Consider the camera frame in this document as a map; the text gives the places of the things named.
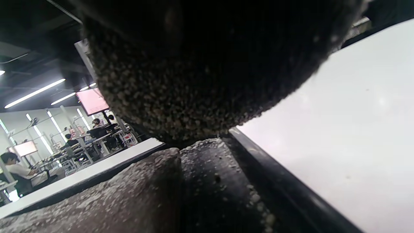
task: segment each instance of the dark ceiling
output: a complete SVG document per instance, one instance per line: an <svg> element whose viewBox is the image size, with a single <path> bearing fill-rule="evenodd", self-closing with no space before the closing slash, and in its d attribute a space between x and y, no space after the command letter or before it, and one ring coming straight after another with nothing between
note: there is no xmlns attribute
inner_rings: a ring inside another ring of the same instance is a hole
<svg viewBox="0 0 414 233"><path fill-rule="evenodd" d="M53 1L76 16L67 0ZM414 0L371 2L365 12L371 20L369 26L350 36L342 47L413 18L413 3ZM0 112L50 108L50 103L92 82L74 47L74 43L81 39L77 21L47 0L2 1L0 14L0 70L6 71L0 76ZM21 55L25 56L8 62ZM61 78L66 78L66 81L4 109L5 105ZM75 97L61 103L78 105Z"/></svg>

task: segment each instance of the person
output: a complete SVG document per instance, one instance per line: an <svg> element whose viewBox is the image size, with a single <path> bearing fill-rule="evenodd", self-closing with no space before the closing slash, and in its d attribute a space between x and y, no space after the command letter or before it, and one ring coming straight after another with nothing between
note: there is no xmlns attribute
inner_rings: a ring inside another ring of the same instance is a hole
<svg viewBox="0 0 414 233"><path fill-rule="evenodd" d="M33 187L45 182L48 179L46 172L37 173L36 170L31 170L19 164L19 159L15 153L6 152L0 155L0 157L6 165L6 169L10 173L17 174L28 180L31 179L30 181ZM65 170L61 167L49 170L49 175L57 176L57 178L54 179L54 182L66 177Z"/></svg>
<svg viewBox="0 0 414 233"><path fill-rule="evenodd" d="M98 118L95 118L92 123L94 124L94 126L92 128L96 128L102 125L101 120L99 120Z"/></svg>
<svg viewBox="0 0 414 233"><path fill-rule="evenodd" d="M116 118L113 115L109 115L108 119L111 122L111 124L118 124L118 121L116 120Z"/></svg>
<svg viewBox="0 0 414 233"><path fill-rule="evenodd" d="M67 139L66 145L67 146L73 146L76 145L78 143L77 140L72 140L72 134L66 134L65 138Z"/></svg>

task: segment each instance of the white wall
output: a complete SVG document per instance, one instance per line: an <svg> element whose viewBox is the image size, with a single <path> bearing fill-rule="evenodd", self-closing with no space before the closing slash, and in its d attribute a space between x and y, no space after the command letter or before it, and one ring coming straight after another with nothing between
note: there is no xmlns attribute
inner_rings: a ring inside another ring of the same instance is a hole
<svg viewBox="0 0 414 233"><path fill-rule="evenodd" d="M239 129L363 231L414 232L414 20L333 54Z"/></svg>
<svg viewBox="0 0 414 233"><path fill-rule="evenodd" d="M73 120L73 117L79 117L79 114L77 112L77 109L79 109L82 113L82 115L85 117L87 123L89 125L92 125L92 117L90 116L86 116L86 113L83 111L81 106L78 107L66 107L65 108L66 111L68 112L68 114L70 115L71 120ZM49 109L49 111L51 112L52 116L54 117L54 119L56 120L56 123L58 124L59 128L63 131L63 129L65 127L69 128L70 124L69 121L67 120L66 116L63 114L62 110L60 108L52 108ZM56 129L55 125L53 124L53 122L49 119L49 116L46 113L46 109L40 109L40 110L32 110L32 111L21 111L21 112L8 112L8 113L0 113L0 119L2 120L3 124L6 126L7 130L15 130L15 133L24 130L27 126L29 126L30 122L26 117L26 114L29 114L30 117L33 119L35 117L38 118L39 121L45 120L41 123L39 123L37 125L39 131L41 133L45 133L47 138L50 139L50 134L57 134L58 130ZM81 119L76 120L76 124L78 126L82 126L84 127L84 130L87 131L87 128L84 124L84 122ZM37 138L39 137L38 134L36 133L36 131L34 130L33 127L30 127L28 129L29 133L31 134L31 136L33 138ZM3 128L0 127L0 152L3 152L6 150L6 148L9 146L7 139L4 135L4 130ZM29 136L29 134L24 131L18 134L15 134L12 136L12 138L17 141L18 143L21 143L24 139L28 139L31 140L31 137ZM62 142L62 144L64 144L64 140L62 138L62 136L57 135L53 137L53 140L55 142ZM40 158L46 158L48 156L50 156L50 153L48 151L48 149L45 147L44 143L41 141L41 139L36 139L35 140L36 146L39 150L38 153L35 153L33 155L33 159L38 161Z"/></svg>

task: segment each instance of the white surface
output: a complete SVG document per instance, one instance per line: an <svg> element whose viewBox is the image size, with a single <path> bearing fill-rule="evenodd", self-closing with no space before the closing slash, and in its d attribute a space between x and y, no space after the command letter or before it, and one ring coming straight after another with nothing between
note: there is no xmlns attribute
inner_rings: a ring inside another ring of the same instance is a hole
<svg viewBox="0 0 414 233"><path fill-rule="evenodd" d="M414 232L414 21L333 54L238 128L363 231Z"/></svg>
<svg viewBox="0 0 414 233"><path fill-rule="evenodd" d="M15 180L15 181L13 181L13 182L11 182L11 183L8 183L8 184L6 184L6 185L0 186L0 191L2 192L2 191L3 191L3 190L5 190L6 188L8 188L8 187L10 187L10 186L13 186L13 185L15 185L15 184L17 184L17 180Z"/></svg>
<svg viewBox="0 0 414 233"><path fill-rule="evenodd" d="M82 169L81 171L78 171L73 175L67 176L53 184L46 186L45 188L39 189L36 192L24 196L16 202L12 202L10 204L0 207L0 218L4 218L14 212L22 210L40 200L45 199L46 197L52 196L61 190L64 190L84 180L87 180L101 172L110 169L111 167L114 167L115 165L118 165L131 158L134 158L135 156L144 153L145 151L148 151L161 144L162 143L157 141L156 139L150 138L131 148L121 151L120 153L113 155L103 161L94 163L91 166Z"/></svg>

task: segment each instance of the fluorescent light tube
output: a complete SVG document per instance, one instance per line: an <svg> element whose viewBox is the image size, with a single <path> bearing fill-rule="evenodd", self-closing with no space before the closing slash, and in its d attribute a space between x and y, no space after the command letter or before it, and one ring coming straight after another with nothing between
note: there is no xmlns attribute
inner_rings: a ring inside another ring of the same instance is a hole
<svg viewBox="0 0 414 233"><path fill-rule="evenodd" d="M74 93L72 93L72 94L70 94L70 95L67 95L67 96L63 97L62 99L58 99L58 100L56 100L55 102L51 103L51 105L57 104L57 103L59 103L60 101L63 101L63 100L65 100L65 99L67 99L67 98L69 98L69 97L71 97L71 96L74 96L75 94L76 94L76 93L74 92Z"/></svg>
<svg viewBox="0 0 414 233"><path fill-rule="evenodd" d="M33 96L35 96L35 95L37 95L37 94L39 94L39 93L41 93L41 92L43 92L43 91L45 91L45 90L47 90L47 89L51 88L51 87L54 87L54 86L56 86L57 84L59 84L59 83L61 83L61 82L63 82L63 81L65 81L65 79L64 79L64 78L62 78L61 80L56 81L56 82L54 82L54 83L52 83L52 84L49 84L49 85L47 85L47 86L45 86L45 87L43 87L43 88L40 88L39 90L37 90L37 91L35 91L35 92L32 92L32 93L30 93L30 94L26 95L25 97L22 97L22 98L20 98L20 99L18 99L18 100L16 100L16 101L13 101L13 102L9 103L9 104L8 104L8 105L6 105L4 108L10 108L11 106L14 106L14 105L16 105L16 104L18 104L18 103L20 103L20 102L22 102L22 101L24 101L24 100L26 100L26 99L28 99L28 98L30 98L30 97L33 97Z"/></svg>

